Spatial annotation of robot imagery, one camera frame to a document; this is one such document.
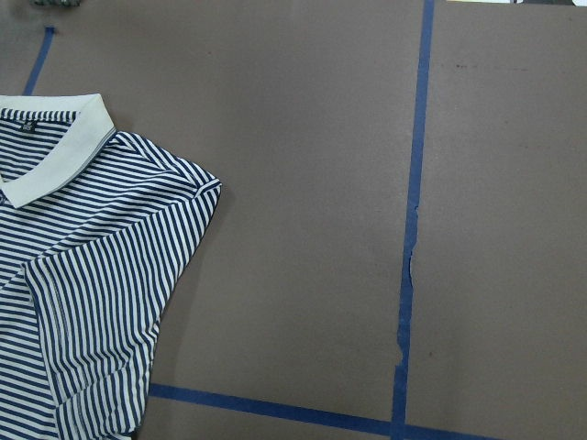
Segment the blue white striped polo shirt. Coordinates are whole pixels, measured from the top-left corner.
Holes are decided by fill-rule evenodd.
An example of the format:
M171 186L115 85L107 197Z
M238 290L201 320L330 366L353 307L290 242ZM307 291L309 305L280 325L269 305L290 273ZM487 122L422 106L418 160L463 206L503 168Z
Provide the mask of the blue white striped polo shirt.
M1 99L1 436L129 439L218 178L98 94Z

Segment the brown paper table cover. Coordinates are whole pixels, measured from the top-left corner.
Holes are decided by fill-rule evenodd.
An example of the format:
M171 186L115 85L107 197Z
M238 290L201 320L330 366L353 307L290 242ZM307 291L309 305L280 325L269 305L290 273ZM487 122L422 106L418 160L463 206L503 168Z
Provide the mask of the brown paper table cover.
M210 170L152 384L391 421L425 1L1 4L1 91ZM586 11L435 3L403 439L586 436ZM150 397L141 439L388 439Z

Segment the blue tape line lengthwise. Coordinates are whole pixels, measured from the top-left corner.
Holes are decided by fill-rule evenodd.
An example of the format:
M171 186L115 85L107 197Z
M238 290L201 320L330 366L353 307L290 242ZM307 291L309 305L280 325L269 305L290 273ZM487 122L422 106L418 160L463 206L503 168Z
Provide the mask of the blue tape line lengthwise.
M403 439L406 428L408 373L411 349L411 322L414 299L412 259L418 238L418 210L426 134L426 110L429 84L435 3L425 1L420 25L420 41L415 84L415 108L406 197L402 271L399 292L396 342L400 361L394 368L390 437Z

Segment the blue tape line crosswise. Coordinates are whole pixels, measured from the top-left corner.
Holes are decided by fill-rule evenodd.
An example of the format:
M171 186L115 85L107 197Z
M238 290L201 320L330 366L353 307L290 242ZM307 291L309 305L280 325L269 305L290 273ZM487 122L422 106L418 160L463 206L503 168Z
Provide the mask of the blue tape line crosswise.
M233 412L250 413L292 422L314 424L370 435L379 435L388 439L392 438L393 429L395 428L393 422L378 419L338 412L320 411L300 406L260 401L209 391L190 390L159 383L154 383L150 386L149 396L174 402L198 404Z

